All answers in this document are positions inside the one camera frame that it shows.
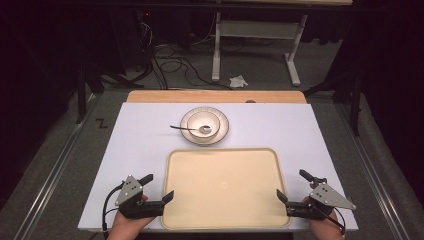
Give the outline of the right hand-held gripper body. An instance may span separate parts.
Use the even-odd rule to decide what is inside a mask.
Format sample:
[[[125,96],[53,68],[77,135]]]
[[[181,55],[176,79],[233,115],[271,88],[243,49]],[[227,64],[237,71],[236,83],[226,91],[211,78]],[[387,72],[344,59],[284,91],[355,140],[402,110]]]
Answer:
[[[285,198],[286,213],[289,217],[310,220],[330,219],[335,208],[355,210],[356,206],[327,183],[326,178],[306,177],[312,186],[304,202],[291,202]]]

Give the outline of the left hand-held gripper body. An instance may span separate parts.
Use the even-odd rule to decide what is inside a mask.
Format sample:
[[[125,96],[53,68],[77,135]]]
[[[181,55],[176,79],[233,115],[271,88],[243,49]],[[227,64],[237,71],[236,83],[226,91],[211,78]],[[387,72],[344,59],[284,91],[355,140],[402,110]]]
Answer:
[[[141,219],[162,216],[164,204],[162,200],[148,201],[143,199],[144,186],[141,186],[132,175],[128,175],[115,201],[115,205],[127,219]]]

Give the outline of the person's left hand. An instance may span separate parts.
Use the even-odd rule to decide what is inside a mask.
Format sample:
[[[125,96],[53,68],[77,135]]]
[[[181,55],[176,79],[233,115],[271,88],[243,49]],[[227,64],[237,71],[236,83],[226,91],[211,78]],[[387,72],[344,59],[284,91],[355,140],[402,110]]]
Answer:
[[[121,212],[117,212],[106,240],[135,240],[153,220],[154,217],[127,219]]]

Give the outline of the person's right hand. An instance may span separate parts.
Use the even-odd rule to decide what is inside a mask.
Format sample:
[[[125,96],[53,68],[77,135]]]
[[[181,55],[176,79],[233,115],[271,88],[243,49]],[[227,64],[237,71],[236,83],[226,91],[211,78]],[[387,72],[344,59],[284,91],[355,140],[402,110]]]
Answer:
[[[328,219],[308,220],[308,223],[317,240],[345,240],[339,226]]]

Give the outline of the white table cover sheet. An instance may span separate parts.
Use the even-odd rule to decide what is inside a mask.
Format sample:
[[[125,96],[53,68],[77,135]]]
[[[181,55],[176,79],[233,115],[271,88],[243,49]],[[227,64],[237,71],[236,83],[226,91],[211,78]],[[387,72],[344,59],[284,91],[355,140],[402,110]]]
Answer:
[[[122,105],[107,145],[103,160],[85,204],[81,230],[99,230],[111,224],[114,216],[104,215],[104,208],[114,209],[116,186],[128,175],[141,179],[152,174],[154,179],[144,188],[152,200],[168,194],[164,191],[169,155],[175,150],[270,148],[279,161],[285,195],[300,201],[311,192],[308,181],[299,175],[304,169],[318,178],[326,178],[337,192],[343,187],[317,123],[308,104],[289,103],[218,103],[209,107],[223,112],[229,120],[224,139],[210,146],[188,141],[178,129],[183,116],[197,108],[195,103],[125,103]],[[302,218],[290,218],[286,227],[242,229],[169,230],[162,216],[148,225],[156,232],[207,231],[296,231],[308,224]]]

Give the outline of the beige plastic tray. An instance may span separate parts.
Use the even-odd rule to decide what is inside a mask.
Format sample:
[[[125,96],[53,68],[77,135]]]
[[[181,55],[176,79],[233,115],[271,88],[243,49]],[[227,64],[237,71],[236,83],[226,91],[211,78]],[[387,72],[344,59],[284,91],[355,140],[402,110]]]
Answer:
[[[280,228],[290,223],[285,190],[270,148],[175,150],[164,191],[173,192],[162,225],[169,230]]]

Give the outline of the metal spoon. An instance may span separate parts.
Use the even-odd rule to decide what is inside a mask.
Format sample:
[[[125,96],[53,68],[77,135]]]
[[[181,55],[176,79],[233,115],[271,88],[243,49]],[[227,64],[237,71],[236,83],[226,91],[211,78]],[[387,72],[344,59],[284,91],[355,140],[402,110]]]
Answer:
[[[187,127],[180,127],[180,126],[171,125],[171,128],[178,129],[178,130],[198,131],[202,134],[209,134],[212,131],[211,127],[208,126],[208,125],[203,125],[203,126],[200,126],[198,128],[187,128]]]

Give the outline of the white bowl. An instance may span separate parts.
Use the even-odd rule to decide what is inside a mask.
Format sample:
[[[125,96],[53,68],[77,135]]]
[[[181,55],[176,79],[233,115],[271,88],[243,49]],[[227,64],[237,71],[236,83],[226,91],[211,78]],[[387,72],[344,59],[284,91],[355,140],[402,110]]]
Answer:
[[[214,113],[200,111],[188,119],[187,128],[194,137],[210,138],[218,133],[220,120]]]

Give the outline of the black metal stand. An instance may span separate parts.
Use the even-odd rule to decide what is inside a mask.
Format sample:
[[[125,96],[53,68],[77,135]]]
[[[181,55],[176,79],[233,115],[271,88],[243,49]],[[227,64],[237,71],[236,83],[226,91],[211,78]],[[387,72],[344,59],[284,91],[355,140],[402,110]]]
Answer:
[[[86,86],[89,86],[91,91],[95,94],[102,94],[104,87],[101,84],[100,76],[106,75],[112,78],[121,85],[133,89],[142,89],[143,85],[136,84],[124,77],[112,72],[98,64],[91,62],[84,62],[80,65],[77,78],[77,96],[78,96],[78,118],[76,123],[80,124],[88,114],[87,100],[86,100]]]
[[[317,92],[327,90],[334,91],[332,95],[334,103],[350,104],[349,126],[353,133],[358,136],[358,119],[361,111],[361,76],[353,72],[345,72],[305,90],[303,94],[305,97],[309,97]]]

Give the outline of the white plate with dark rim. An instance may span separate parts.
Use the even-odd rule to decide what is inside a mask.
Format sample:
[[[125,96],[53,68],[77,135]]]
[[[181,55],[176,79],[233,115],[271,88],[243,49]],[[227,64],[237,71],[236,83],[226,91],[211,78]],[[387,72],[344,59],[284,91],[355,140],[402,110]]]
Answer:
[[[208,111],[208,112],[214,113],[219,118],[220,128],[219,128],[218,133],[216,135],[210,137],[210,138],[197,138],[197,137],[192,136],[189,133],[189,131],[181,130],[182,135],[188,141],[190,141],[194,144],[197,144],[197,145],[212,145],[212,144],[215,144],[215,143],[221,141],[222,139],[224,139],[225,136],[227,135],[228,131],[229,131],[229,120],[223,112],[221,112],[220,110],[213,108],[213,107],[204,106],[204,107],[197,107],[197,108],[190,110],[181,119],[180,126],[181,127],[187,127],[188,119],[194,113],[197,113],[197,112],[200,112],[200,111]]]

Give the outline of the wooden table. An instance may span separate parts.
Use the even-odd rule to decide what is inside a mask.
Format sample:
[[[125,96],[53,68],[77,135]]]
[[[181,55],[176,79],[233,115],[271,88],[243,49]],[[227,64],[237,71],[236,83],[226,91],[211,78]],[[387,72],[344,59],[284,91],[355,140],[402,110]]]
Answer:
[[[300,91],[246,90],[134,90],[130,103],[299,103],[307,100]]]

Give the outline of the crumpled white paper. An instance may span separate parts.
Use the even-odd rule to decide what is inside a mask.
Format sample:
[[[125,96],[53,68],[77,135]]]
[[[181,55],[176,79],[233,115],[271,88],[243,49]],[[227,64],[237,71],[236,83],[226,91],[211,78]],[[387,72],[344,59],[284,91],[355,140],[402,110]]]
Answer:
[[[246,82],[246,80],[243,78],[242,75],[232,77],[230,79],[230,86],[232,88],[244,88],[247,85],[248,83]]]

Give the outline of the dark device with red light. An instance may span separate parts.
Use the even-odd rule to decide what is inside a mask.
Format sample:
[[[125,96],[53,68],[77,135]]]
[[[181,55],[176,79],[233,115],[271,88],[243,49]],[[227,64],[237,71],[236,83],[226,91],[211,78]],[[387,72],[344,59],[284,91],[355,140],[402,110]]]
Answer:
[[[149,10],[136,10],[135,16],[138,22],[152,24],[155,20],[155,14]]]

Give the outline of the metal floor rail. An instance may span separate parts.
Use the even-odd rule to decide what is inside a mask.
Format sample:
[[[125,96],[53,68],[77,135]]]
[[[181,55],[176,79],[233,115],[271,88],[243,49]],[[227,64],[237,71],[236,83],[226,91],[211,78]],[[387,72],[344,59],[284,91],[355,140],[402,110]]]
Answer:
[[[365,172],[366,179],[373,191],[379,208],[388,224],[390,231],[395,240],[410,240],[409,234],[405,230],[403,222],[401,221],[397,210],[395,209],[394,203],[389,196],[386,188],[383,185],[381,178],[365,149],[365,146],[358,135],[354,133],[350,126],[350,119],[348,110],[344,105],[336,104],[338,114],[340,115],[345,127],[347,128],[351,139],[355,145],[356,150],[360,156],[360,163]]]
[[[66,165],[69,162],[69,155],[84,127],[87,115],[92,111],[98,101],[99,95],[91,94],[85,102],[86,109],[83,113],[78,113],[76,120],[72,122],[70,132],[64,133],[64,131],[61,131],[66,139],[60,145],[60,152],[54,158],[53,165],[49,168],[48,175],[44,178],[43,184],[37,189],[37,195],[31,202],[31,207],[26,212],[25,218],[21,221],[18,230],[13,236],[13,240],[29,240],[63,175]]]

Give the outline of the white metal desk frame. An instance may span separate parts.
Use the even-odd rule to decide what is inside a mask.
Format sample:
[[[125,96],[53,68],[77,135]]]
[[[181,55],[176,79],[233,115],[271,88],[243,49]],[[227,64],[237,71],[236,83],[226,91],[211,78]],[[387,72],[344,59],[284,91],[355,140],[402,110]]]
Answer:
[[[277,9],[278,7],[345,7],[351,6],[353,0],[212,0],[213,2],[224,4],[244,4],[253,5],[254,10],[260,7],[270,7]],[[291,40],[292,45],[289,52],[283,57],[285,65],[289,72],[289,77],[293,86],[300,86],[301,82],[294,63],[294,58],[305,29],[308,13],[301,13],[297,21],[281,22],[278,20],[227,20],[221,19],[221,12],[215,13],[215,35],[214,35],[214,55],[212,61],[213,83],[220,81],[221,67],[221,38],[222,37],[239,37],[239,38],[261,38],[274,40]]]

